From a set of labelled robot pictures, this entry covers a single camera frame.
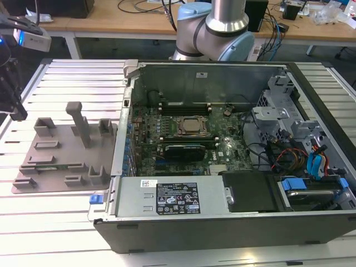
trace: blue latch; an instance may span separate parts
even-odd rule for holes
[[[91,195],[89,199],[90,205],[103,204],[104,195]]]
[[[346,181],[345,178],[340,178],[339,182],[340,182],[341,186],[343,187],[343,189],[349,187],[349,183]]]
[[[286,178],[282,181],[284,191],[305,190],[306,185],[302,178]]]
[[[306,163],[306,170],[309,174],[313,175],[317,181],[321,179],[319,176],[319,169],[322,164],[322,160],[323,158],[320,155],[310,153]]]

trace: warning label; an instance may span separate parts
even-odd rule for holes
[[[159,215],[198,214],[200,203],[195,182],[157,184],[156,212]]]

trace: table leg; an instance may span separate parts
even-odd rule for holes
[[[82,58],[82,54],[80,53],[77,38],[75,37],[74,33],[68,32],[68,34],[66,34],[64,38],[66,39],[69,53],[71,54],[72,59],[80,60]]]
[[[314,52],[314,50],[316,49],[317,46],[309,46],[307,52],[306,52],[306,55],[307,56],[311,56],[312,53]]]

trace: wooden table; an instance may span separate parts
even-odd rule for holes
[[[138,0],[125,0],[121,8],[136,11],[132,3]],[[280,0],[270,0],[269,8],[278,22],[287,24],[289,30],[283,43],[318,46],[356,46],[356,30],[345,23],[317,26],[310,17],[297,16],[295,21],[282,19],[278,6]],[[81,58],[76,37],[132,38],[132,39],[176,39],[176,33],[163,14],[129,14],[117,8],[118,0],[95,0],[95,6],[86,19],[55,18],[51,24],[42,24],[51,36],[66,39],[72,58]],[[150,9],[158,4],[140,4]],[[172,7],[176,19],[180,5]],[[262,24],[260,32],[255,33],[256,46],[269,39],[272,29],[268,22]]]

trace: slotted metal worktable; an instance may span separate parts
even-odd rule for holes
[[[123,63],[55,60],[40,65],[23,93],[28,119],[5,120],[0,127],[0,266],[286,266],[287,261],[356,265],[356,231],[323,245],[118,255],[88,221],[92,191],[13,195],[12,180],[35,135],[38,117],[52,117],[57,125],[73,124],[65,112],[67,102],[81,101],[89,123],[100,118],[118,122]],[[320,63],[298,66],[356,144],[352,88],[334,69]],[[313,118],[306,102],[301,104]],[[96,209],[100,212],[103,205]]]

